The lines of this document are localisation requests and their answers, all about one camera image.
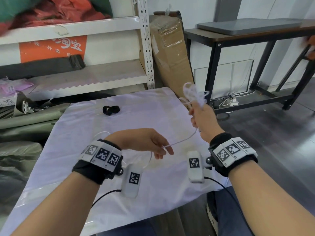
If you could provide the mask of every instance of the black metal table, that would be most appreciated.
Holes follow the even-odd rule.
[[[290,95],[277,96],[259,87],[258,81],[277,40],[291,39],[311,35],[315,35],[315,20],[304,20],[300,27],[266,31],[247,35],[223,35],[201,29],[188,29],[185,30],[185,41],[187,45],[188,58],[190,57],[190,45],[192,40],[202,43],[206,46],[212,47],[207,80],[205,85],[205,90],[210,92],[210,94],[206,97],[207,103],[210,103],[211,101],[211,94],[215,82],[217,67],[219,64],[221,48],[267,42],[265,50],[258,64],[256,73],[254,75],[254,79],[250,85],[250,89],[257,90],[261,92],[263,95],[266,95],[270,98],[261,101],[255,101],[252,103],[245,103],[232,107],[216,109],[215,113],[219,114],[275,102],[282,103],[283,104],[282,109],[284,110],[290,109],[292,104],[295,102],[297,97],[301,94],[305,86],[308,84],[312,76],[315,74],[315,60],[309,61],[305,69],[305,72],[302,75],[301,80],[299,81],[299,83],[293,90],[292,94]],[[283,86],[286,80],[287,79],[284,78],[284,80],[281,82],[281,87]]]

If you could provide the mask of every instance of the hand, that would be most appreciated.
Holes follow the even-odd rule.
[[[207,143],[210,143],[216,135],[224,132],[216,120],[215,112],[207,104],[201,108],[197,102],[192,102],[189,115],[193,116],[190,120],[192,126],[199,128],[201,138]]]
[[[163,146],[169,145],[168,141],[153,128],[139,128],[117,131],[105,138],[118,145],[121,149],[154,152],[156,159],[163,159],[166,151]],[[174,155],[172,147],[166,147],[169,154]]]

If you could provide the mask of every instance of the forearm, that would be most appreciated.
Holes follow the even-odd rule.
[[[314,235],[315,217],[254,161],[233,169],[229,178],[244,216],[256,236]]]
[[[72,172],[12,236],[80,235],[100,186]]]

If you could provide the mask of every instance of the black cable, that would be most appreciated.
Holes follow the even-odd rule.
[[[220,182],[218,182],[218,181],[216,181],[216,180],[214,180],[214,179],[212,179],[212,178],[210,178],[210,177],[204,177],[204,178],[205,178],[205,179],[208,179],[208,180],[212,180],[212,181],[218,183],[220,186],[223,187],[223,189],[225,189],[225,190],[229,193],[229,195],[232,197],[232,199],[233,199],[234,202],[236,203],[236,205],[237,205],[239,211],[241,212],[242,218],[244,219],[244,222],[245,222],[247,228],[249,229],[250,233],[251,233],[253,236],[255,236],[255,234],[253,233],[253,231],[251,230],[250,226],[248,225],[248,223],[247,223],[247,221],[246,221],[246,219],[245,219],[245,216],[244,216],[244,214],[243,214],[243,212],[242,212],[241,207],[239,206],[237,200],[234,198],[234,196],[232,195],[232,193],[231,193],[225,186],[223,186]]]
[[[100,198],[98,198],[98,199],[92,204],[92,207],[93,207],[101,198],[103,198],[105,195],[108,195],[108,194],[113,193],[113,192],[121,192],[121,190],[112,190],[112,191],[110,191],[110,192],[107,192],[106,194],[103,194]]]

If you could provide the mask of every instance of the gray floor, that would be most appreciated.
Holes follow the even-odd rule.
[[[259,165],[292,197],[315,215],[315,79],[289,111],[278,103],[231,113],[221,127],[243,138],[258,152]],[[264,98],[256,93],[240,102]],[[205,196],[176,210],[152,218],[164,222],[157,235],[213,236],[205,211]]]

